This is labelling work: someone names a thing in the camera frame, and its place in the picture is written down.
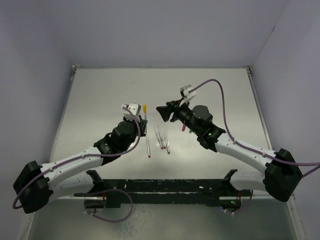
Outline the yellow pen cap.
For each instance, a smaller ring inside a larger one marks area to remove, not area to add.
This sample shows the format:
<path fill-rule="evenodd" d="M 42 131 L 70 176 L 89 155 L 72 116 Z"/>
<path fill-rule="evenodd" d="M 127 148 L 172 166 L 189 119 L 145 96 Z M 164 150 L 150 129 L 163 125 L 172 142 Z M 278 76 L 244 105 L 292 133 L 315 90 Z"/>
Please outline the yellow pen cap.
<path fill-rule="evenodd" d="M 144 112 L 145 114 L 147 113 L 147 105 L 146 105 L 146 104 L 143 105 L 143 112 Z"/>

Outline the yellow-end white marker pen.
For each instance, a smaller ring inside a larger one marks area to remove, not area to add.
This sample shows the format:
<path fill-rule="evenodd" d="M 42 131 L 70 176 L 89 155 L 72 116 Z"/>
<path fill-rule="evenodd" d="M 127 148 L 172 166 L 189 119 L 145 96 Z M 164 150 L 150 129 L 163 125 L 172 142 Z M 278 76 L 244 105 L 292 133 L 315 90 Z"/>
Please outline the yellow-end white marker pen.
<path fill-rule="evenodd" d="M 145 122 L 148 122 L 148 120 L 147 120 L 147 105 L 146 104 L 143 105 L 143 119 Z"/>

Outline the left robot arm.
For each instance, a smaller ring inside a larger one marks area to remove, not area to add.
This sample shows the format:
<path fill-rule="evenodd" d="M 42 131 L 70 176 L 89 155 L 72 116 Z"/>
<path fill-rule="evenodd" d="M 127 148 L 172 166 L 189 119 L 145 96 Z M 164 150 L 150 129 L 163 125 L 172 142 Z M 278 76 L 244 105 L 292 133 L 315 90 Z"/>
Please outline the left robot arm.
<path fill-rule="evenodd" d="M 51 163 L 28 162 L 13 183 L 16 197 L 12 208 L 23 209 L 26 214 L 36 212 L 49 201 L 67 195 L 62 182 L 72 180 L 71 189 L 80 186 L 74 177 L 93 168 L 102 167 L 135 149 L 144 137 L 148 121 L 138 116 L 137 120 L 123 119 L 112 132 L 107 133 L 93 146 L 76 154 Z"/>

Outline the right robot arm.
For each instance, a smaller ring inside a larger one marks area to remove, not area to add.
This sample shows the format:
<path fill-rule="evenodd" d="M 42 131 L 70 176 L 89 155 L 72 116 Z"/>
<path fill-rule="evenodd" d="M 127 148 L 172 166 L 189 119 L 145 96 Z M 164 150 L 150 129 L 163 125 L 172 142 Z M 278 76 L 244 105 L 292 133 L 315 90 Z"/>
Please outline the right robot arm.
<path fill-rule="evenodd" d="M 256 169 L 256 172 L 234 174 L 224 181 L 222 190 L 228 196 L 240 190 L 258 190 L 287 202 L 303 177 L 289 151 L 258 148 L 232 138 L 225 129 L 213 123 L 213 115 L 207 106 L 197 105 L 190 109 L 188 104 L 175 100 L 156 110 L 164 122 L 182 122 L 197 136 L 203 148 L 233 157 Z"/>

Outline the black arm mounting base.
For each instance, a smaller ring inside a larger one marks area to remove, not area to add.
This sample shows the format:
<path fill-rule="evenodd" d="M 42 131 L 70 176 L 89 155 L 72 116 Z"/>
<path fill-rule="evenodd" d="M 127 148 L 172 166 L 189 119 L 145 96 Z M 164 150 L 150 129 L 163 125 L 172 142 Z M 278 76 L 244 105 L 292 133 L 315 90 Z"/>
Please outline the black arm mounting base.
<path fill-rule="evenodd" d="M 222 179 L 102 179 L 94 170 L 93 188 L 84 197 L 85 206 L 93 208 L 119 208 L 122 204 L 151 205 L 205 205 L 235 211 L 242 206 L 241 197 L 247 190 L 237 190 L 231 183 L 235 170 Z"/>

